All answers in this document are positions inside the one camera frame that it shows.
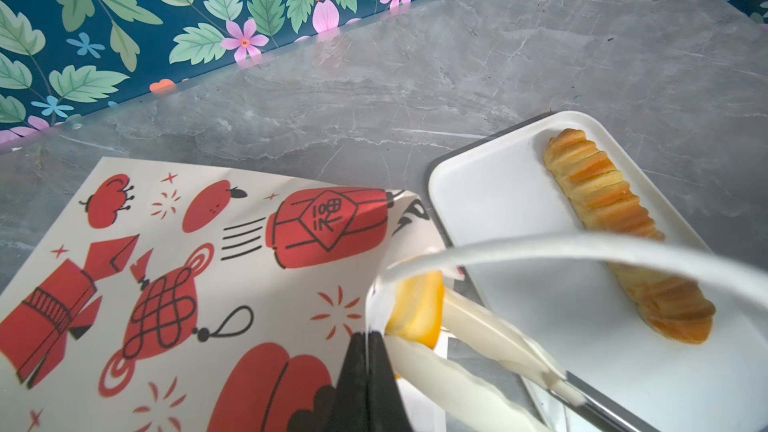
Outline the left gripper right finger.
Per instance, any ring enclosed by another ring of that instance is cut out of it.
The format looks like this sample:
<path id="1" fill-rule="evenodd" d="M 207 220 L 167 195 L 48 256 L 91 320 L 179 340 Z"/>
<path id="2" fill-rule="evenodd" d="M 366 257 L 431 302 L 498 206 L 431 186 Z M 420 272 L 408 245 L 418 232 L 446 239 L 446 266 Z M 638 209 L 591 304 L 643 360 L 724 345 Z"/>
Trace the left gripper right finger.
<path id="1" fill-rule="evenodd" d="M 367 334 L 367 416 L 369 431 L 412 431 L 384 337 L 379 332 Z"/>

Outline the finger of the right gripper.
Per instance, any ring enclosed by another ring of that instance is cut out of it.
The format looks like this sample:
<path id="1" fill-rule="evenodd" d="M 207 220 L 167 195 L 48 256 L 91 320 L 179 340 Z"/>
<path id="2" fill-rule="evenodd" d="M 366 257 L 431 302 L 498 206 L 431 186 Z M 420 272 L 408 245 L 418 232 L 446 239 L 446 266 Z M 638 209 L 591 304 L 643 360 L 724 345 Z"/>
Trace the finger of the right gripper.
<path id="1" fill-rule="evenodd" d="M 492 384 L 426 346 L 386 336 L 393 371 L 475 431 L 540 431 L 548 427 Z"/>
<path id="2" fill-rule="evenodd" d="M 480 355 L 534 382 L 600 431 L 653 431 L 655 428 L 582 381 L 509 322 L 483 306 L 447 290 L 443 326 Z"/>

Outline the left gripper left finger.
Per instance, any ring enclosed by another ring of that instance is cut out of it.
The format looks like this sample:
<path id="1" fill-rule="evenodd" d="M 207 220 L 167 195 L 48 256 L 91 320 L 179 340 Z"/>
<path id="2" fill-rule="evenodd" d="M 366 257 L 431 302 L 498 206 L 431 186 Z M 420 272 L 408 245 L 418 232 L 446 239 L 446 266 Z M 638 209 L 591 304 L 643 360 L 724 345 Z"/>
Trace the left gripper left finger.
<path id="1" fill-rule="evenodd" d="M 312 398 L 309 409 L 290 417 L 288 431 L 367 431 L 366 336 L 350 339 L 337 386 L 324 385 Z"/>

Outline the ring shaped fake bread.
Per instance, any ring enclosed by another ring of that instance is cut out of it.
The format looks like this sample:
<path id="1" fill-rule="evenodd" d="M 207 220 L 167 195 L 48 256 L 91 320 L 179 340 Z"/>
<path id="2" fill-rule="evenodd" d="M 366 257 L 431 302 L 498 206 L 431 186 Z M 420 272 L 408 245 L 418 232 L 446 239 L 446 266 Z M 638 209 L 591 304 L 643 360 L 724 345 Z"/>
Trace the ring shaped fake bread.
<path id="1" fill-rule="evenodd" d="M 444 294 L 440 271 L 399 281 L 386 334 L 434 349 L 442 328 Z"/>

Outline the long ridged fake bread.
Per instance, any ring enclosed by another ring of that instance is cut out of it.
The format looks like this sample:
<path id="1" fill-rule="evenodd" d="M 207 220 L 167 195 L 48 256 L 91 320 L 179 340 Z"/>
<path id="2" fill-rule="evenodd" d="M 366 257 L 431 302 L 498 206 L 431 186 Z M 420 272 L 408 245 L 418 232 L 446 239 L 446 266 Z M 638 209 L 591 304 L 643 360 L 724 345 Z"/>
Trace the long ridged fake bread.
<path id="1" fill-rule="evenodd" d="M 543 161 L 587 230 L 665 240 L 624 174 L 584 131 L 566 129 L 551 138 Z M 709 338 L 716 307 L 695 281 L 619 263 L 608 267 L 654 331 L 691 345 Z"/>

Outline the red white paper bag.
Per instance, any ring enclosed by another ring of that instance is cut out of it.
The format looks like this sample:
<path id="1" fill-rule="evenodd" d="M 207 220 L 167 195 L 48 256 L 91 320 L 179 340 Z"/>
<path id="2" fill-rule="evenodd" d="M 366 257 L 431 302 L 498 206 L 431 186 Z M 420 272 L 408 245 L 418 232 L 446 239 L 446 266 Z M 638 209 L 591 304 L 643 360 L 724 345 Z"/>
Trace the red white paper bag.
<path id="1" fill-rule="evenodd" d="M 412 192 L 104 158 L 2 293 L 1 427 L 288 431 L 442 247 Z"/>

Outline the white rectangular tray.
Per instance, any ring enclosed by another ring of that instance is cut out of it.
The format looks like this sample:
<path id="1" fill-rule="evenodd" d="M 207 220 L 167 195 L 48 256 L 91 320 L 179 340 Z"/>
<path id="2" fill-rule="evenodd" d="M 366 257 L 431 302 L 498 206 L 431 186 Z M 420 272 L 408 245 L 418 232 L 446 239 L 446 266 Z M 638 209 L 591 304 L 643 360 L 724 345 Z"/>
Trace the white rectangular tray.
<path id="1" fill-rule="evenodd" d="M 623 172 L 669 243 L 704 241 L 605 127 L 563 111 L 437 159 L 427 193 L 449 241 L 582 228 L 546 169 L 548 141 L 583 130 Z M 708 340 L 662 337 L 640 318 L 609 268 L 593 261 L 526 260 L 469 266 L 482 304 L 538 342 L 562 366 L 661 431 L 763 431 L 767 427 L 767 313 L 704 286 L 715 304 Z"/>

